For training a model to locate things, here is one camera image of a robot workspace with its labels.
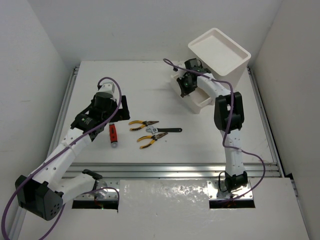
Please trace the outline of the black adjustable wrench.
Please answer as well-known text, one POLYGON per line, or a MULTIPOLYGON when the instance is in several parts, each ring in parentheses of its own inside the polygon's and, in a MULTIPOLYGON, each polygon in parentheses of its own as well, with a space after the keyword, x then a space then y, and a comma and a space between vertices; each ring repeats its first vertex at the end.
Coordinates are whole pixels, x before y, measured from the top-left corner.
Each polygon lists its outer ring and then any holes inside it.
POLYGON ((158 128, 158 127, 153 127, 153 126, 148 126, 146 128, 146 132, 151 133, 151 134, 156 134, 156 133, 181 133, 183 131, 182 128, 158 128))

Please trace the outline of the white bottom drawer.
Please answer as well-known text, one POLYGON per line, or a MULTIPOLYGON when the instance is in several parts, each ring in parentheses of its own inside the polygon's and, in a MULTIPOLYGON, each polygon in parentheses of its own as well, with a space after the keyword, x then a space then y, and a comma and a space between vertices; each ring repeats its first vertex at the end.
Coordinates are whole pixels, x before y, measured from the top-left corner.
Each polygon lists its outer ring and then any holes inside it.
POLYGON ((195 91, 190 94, 181 97, 181 89, 177 82, 179 77, 182 77, 185 71, 178 70, 173 71, 170 80, 170 86, 178 95, 178 97, 184 102, 186 106, 194 113, 199 114, 201 110, 206 106, 213 106, 213 100, 199 87, 195 89, 195 91))

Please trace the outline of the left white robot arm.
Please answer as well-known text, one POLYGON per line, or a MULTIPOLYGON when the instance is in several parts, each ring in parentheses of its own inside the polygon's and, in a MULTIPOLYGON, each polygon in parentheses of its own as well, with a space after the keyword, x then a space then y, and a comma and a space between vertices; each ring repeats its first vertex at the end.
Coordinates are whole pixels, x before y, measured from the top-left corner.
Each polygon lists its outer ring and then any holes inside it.
POLYGON ((15 181, 18 205, 50 221, 63 204, 76 196, 93 190, 102 176, 85 169, 77 177, 62 182, 62 177, 80 154, 104 131, 109 122, 130 119, 127 98, 120 104, 111 93, 97 92, 88 107, 76 115, 67 134, 51 155, 29 176, 20 175, 15 181))

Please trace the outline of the white drawer cabinet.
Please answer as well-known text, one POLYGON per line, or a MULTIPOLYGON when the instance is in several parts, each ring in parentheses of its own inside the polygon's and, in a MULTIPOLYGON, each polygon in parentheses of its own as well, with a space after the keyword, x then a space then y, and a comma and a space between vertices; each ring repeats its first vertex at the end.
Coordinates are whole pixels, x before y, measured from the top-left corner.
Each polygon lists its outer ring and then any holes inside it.
POLYGON ((236 88, 251 59, 251 53, 218 28, 212 28, 188 43, 188 48, 208 67, 215 79, 236 88))

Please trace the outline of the red adjustable wrench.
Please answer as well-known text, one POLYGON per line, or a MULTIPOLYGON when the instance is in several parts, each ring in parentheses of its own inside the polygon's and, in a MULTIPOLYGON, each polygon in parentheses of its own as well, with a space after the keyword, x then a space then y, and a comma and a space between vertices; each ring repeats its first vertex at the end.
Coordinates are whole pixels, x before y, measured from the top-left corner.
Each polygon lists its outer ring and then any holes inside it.
POLYGON ((109 123, 109 138, 111 147, 116 148, 118 146, 118 135, 114 123, 109 123))

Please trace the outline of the yellow pliers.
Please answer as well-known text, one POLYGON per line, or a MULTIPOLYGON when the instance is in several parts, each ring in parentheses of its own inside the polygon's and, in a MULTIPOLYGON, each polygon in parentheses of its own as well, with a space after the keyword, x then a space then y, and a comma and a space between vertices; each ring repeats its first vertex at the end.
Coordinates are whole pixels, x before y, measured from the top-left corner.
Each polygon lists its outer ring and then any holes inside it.
POLYGON ((151 126, 151 125, 154 125, 154 124, 157 124, 159 121, 142 121, 142 120, 134 120, 134 121, 131 121, 129 122, 128 124, 129 125, 134 125, 134 124, 140 124, 139 127, 135 127, 135 128, 130 128, 129 130, 132 131, 132 132, 135 132, 135 131, 139 131, 143 128, 146 128, 148 126, 151 126))
POLYGON ((141 150, 146 149, 146 148, 152 146, 156 141, 163 138, 167 134, 168 134, 168 132, 158 133, 158 134, 154 134, 154 135, 145 135, 145 136, 138 138, 136 142, 139 143, 143 140, 150 140, 150 142, 148 144, 145 144, 145 145, 142 145, 139 147, 141 150))

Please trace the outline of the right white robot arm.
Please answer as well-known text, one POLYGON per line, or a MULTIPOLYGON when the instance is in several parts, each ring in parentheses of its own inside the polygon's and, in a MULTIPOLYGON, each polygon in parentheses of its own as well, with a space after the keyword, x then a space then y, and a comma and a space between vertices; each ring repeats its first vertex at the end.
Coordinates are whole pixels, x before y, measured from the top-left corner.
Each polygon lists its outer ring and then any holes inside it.
POLYGON ((225 191, 230 193, 247 185, 248 174, 243 163, 240 140, 240 131, 245 120, 241 93, 234 91, 230 82, 215 79, 196 58, 187 60, 184 67, 174 66, 173 70, 184 71, 184 74, 177 79, 181 97, 199 87, 214 100, 213 121, 222 135, 222 146, 225 151, 225 191))

